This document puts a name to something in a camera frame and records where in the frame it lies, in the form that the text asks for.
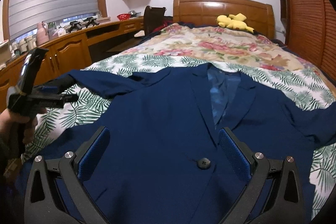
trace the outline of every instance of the cabinet handle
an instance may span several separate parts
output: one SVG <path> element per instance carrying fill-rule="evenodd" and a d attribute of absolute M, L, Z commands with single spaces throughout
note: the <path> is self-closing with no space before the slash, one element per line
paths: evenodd
<path fill-rule="evenodd" d="M 49 61 L 50 61 L 50 65 L 51 65 L 51 68 L 52 68 L 52 72 L 55 72 L 54 64 L 53 64 L 53 61 L 52 61 L 51 57 L 49 57 Z"/>
<path fill-rule="evenodd" d="M 57 65 L 57 68 L 59 69 L 59 63 L 58 63 L 57 54 L 55 54 L 55 60 L 56 60 L 56 65 Z"/>

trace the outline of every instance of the wooden desk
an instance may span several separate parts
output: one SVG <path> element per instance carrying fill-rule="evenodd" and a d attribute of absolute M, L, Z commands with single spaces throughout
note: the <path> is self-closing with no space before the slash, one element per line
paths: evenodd
<path fill-rule="evenodd" d="M 34 84 L 40 85 L 72 69 L 84 69 L 90 66 L 92 64 L 88 48 L 90 45 L 142 29 L 143 17 L 106 22 L 66 34 L 41 45 L 41 48 L 47 48 L 49 51 L 42 61 Z M 6 108 L 7 90 L 10 86 L 16 85 L 25 56 L 25 54 L 20 56 L 0 71 L 0 111 Z"/>

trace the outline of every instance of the stuffed animal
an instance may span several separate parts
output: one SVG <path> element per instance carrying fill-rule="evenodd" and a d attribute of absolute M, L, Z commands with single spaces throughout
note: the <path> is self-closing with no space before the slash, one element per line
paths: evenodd
<path fill-rule="evenodd" d="M 249 31 L 251 33 L 253 33 L 253 31 L 254 31 L 254 29 L 251 28 L 251 27 L 248 27 L 245 22 L 234 20 L 234 19 L 232 19 L 230 24 L 227 25 L 226 27 L 229 28 L 229 29 L 239 29 L 239 30 L 243 30 L 243 31 L 246 30 L 246 31 Z"/>
<path fill-rule="evenodd" d="M 244 16 L 243 14 L 239 13 L 238 15 L 229 15 L 229 18 L 233 19 L 233 20 L 238 20 L 238 21 L 244 21 L 246 19 L 246 16 Z"/>
<path fill-rule="evenodd" d="M 231 22 L 231 18 L 228 18 L 227 16 L 217 17 L 217 24 L 222 28 L 225 28 L 226 26 L 228 26 L 230 22 Z"/>

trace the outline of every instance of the red basket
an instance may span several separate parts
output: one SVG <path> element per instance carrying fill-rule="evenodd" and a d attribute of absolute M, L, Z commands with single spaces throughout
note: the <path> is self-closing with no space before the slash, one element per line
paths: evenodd
<path fill-rule="evenodd" d="M 120 21 L 128 20 L 128 19 L 131 18 L 131 14 L 121 14 L 121 15 L 118 15 L 117 18 L 118 18 Z"/>

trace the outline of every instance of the button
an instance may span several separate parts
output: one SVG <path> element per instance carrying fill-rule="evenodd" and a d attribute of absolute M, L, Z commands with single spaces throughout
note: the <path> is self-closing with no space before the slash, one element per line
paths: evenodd
<path fill-rule="evenodd" d="M 209 169 L 211 166 L 211 161 L 207 158 L 202 158 L 197 161 L 197 167 L 202 170 Z"/>

